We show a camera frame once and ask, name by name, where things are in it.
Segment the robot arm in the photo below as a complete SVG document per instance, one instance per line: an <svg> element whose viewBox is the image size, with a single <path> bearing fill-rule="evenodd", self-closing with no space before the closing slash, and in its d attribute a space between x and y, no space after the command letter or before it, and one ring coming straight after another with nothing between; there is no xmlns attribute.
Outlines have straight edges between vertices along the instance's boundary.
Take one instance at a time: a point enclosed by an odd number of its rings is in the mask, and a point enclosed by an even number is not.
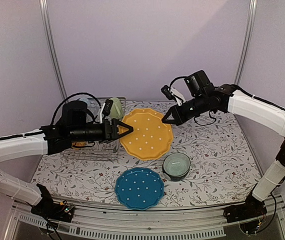
<svg viewBox="0 0 285 240"><path fill-rule="evenodd" d="M72 147L75 142L111 142L131 132L133 128L115 118L111 123L102 119L110 113L112 102L106 102L99 111L99 122L86 122L87 104L71 101L62 108L61 118L55 125L42 126L30 132L0 137L0 163L33 155L52 155ZM119 134L118 126L127 129ZM0 193L27 202L31 212L42 217L70 222L72 211L61 211L46 187L19 180L0 169Z"/></svg>
<svg viewBox="0 0 285 240"><path fill-rule="evenodd" d="M194 98L172 106L163 117L163 123L179 126L202 113L222 111L251 119L285 138L285 108L255 97L237 85L224 84L214 87L202 70L186 77L184 81ZM173 99L167 85L161 91L169 100ZM240 221L266 212L263 201L284 178L285 139L276 160L248 195L245 204L226 208L227 220Z"/></svg>

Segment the floral tablecloth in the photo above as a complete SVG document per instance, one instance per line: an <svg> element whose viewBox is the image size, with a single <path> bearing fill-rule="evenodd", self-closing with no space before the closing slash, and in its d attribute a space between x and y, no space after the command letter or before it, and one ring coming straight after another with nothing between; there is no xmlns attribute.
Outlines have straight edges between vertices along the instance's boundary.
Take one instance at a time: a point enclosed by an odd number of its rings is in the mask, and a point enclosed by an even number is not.
<svg viewBox="0 0 285 240"><path fill-rule="evenodd" d="M135 108L152 108L165 113L172 102L128 101L126 113ZM193 120L172 126L174 140L170 151L158 160L141 161L119 147L117 160L74 159L58 153L44 156L33 176L34 183L51 194L82 201L120 204L114 192L117 178L127 169L150 168L164 182L165 196L157 207L209 206L243 201L260 179L256 163L243 133L232 114L217 112L217 121L200 126ZM212 119L205 113L200 124ZM170 182L162 174L162 162L171 153L180 152L191 159L189 174L179 182Z"/></svg>

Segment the white wall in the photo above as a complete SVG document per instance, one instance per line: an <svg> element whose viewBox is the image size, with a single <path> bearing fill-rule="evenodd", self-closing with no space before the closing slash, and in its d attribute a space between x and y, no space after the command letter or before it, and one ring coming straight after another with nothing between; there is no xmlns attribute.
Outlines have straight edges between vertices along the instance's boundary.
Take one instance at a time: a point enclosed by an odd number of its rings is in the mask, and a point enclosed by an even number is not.
<svg viewBox="0 0 285 240"><path fill-rule="evenodd" d="M232 83L248 9L248 0L48 1L67 93L129 100L167 100L162 86L201 69Z"/></svg>
<svg viewBox="0 0 285 240"><path fill-rule="evenodd" d="M285 1L258 1L240 85L252 94L285 106ZM240 123L265 171L275 160L283 139L252 121L241 119ZM285 202L285 186L281 195Z"/></svg>
<svg viewBox="0 0 285 240"><path fill-rule="evenodd" d="M0 0L0 136L50 123L61 101L38 0ZM39 156L0 164L29 181ZM13 200L0 195L0 239Z"/></svg>

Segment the orange plate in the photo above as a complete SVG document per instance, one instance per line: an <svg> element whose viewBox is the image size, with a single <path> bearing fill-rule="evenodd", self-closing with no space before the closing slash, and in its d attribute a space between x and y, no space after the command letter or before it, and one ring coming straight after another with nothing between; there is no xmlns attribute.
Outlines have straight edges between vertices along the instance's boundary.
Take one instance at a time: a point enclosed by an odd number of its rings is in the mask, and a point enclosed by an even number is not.
<svg viewBox="0 0 285 240"><path fill-rule="evenodd" d="M133 132L120 139L127 153L140 160L156 160L167 153L173 142L172 126L163 124L163 114L151 108L136 108L123 118ZM126 129L119 127L119 132Z"/></svg>

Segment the polka dot plate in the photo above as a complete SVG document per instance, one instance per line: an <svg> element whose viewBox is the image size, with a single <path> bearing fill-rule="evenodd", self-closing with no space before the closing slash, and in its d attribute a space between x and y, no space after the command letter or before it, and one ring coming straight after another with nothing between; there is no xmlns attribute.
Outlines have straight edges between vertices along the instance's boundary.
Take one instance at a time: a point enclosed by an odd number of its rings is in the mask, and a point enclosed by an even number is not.
<svg viewBox="0 0 285 240"><path fill-rule="evenodd" d="M129 155L140 160L156 160L167 153L173 142L172 126L162 122L163 114L151 108L136 108L123 118L133 132L120 139ZM119 127L123 133L127 129Z"/></svg>
<svg viewBox="0 0 285 240"><path fill-rule="evenodd" d="M161 177L145 167L126 170L117 179L114 189L119 202L133 210L154 207L164 196Z"/></svg>

